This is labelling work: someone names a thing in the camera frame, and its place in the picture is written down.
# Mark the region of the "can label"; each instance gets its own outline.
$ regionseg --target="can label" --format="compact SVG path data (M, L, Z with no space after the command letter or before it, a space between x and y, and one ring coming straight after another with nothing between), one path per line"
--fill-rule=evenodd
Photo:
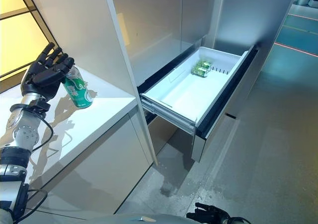
M208 70L205 68L202 68L200 66L194 66L191 70L191 72L195 75L206 77L208 75Z
M78 108L86 108L92 104L93 100L87 90L85 82L81 78L66 77L63 85L74 105Z
M198 63L196 64L196 66L205 68L205 69L207 69L208 71L210 71L210 70L211 70L212 63L211 63L211 62L208 62L208 61L204 61L204 60L199 60Z

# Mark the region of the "glass wall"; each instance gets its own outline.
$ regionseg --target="glass wall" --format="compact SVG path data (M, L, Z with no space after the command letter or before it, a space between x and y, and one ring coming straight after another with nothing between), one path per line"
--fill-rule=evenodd
M0 92L17 85L28 65L55 42L32 0L1 0Z

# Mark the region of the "cable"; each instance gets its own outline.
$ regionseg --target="cable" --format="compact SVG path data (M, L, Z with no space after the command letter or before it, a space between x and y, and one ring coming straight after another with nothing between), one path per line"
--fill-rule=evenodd
M18 220L16 220L14 222L14 224L18 224L20 221L26 219L28 216L30 216L32 213L34 213L39 206L41 206L41 204L44 202L44 200L48 197L48 192L45 191L44 189L29 189L28 192L36 192L32 197L30 197L28 199L28 202L38 193L38 192L42 192L44 193L44 197L42 198L42 200L34 207L34 209L32 209L30 212L28 212L26 215L24 215L23 217L19 218Z
M38 113L36 113L35 111L33 111L32 114L33 114L34 116L38 117L41 121L43 121L43 122L45 123L45 125L47 125L47 127L48 127L48 128L50 129L50 131L51 131L50 137L49 137L44 143L42 143L42 144L39 145L38 147L34 148L34 149L32 150L32 152L34 152L34 151L36 151L37 149L41 148L43 145L45 145L48 141L50 141L50 139L53 137L54 131L53 131L52 126L51 126L46 120L44 120L42 116L40 116L40 115L39 115Z
M252 224L249 220L246 220L245 218L241 218L241 217L231 217L228 219L228 223L231 224L233 223L235 220L238 220L238 221L245 221L247 222L248 224Z

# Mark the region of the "drawer front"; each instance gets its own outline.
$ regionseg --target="drawer front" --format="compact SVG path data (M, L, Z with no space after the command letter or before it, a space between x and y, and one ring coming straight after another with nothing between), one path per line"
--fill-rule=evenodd
M161 116L165 120L191 134L193 136L192 159L200 161L203 150L206 149L206 141L212 135L214 128L217 127L220 122L220 118L225 112L227 103L233 96L236 87L240 83L256 53L256 46L252 46L249 51L245 52L241 56L238 61L238 66L235 68L236 70L220 90L218 96L211 101L210 106L199 121L188 119L187 117L170 109L169 105L163 104L162 101L160 102L155 98L151 98L145 93L141 94L142 105L149 112Z

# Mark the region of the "white countertop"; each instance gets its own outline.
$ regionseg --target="white countertop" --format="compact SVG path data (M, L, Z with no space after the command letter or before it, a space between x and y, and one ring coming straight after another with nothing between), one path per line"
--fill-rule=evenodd
M79 69L93 99L86 109L76 108L61 85L57 95L49 101L46 121L54 130L52 139L32 153L25 182L39 188L60 172L92 142L104 134L137 105L136 98L112 84ZM0 137L5 133L10 107L22 99L20 85L0 94ZM50 135L41 122L38 129L40 143Z

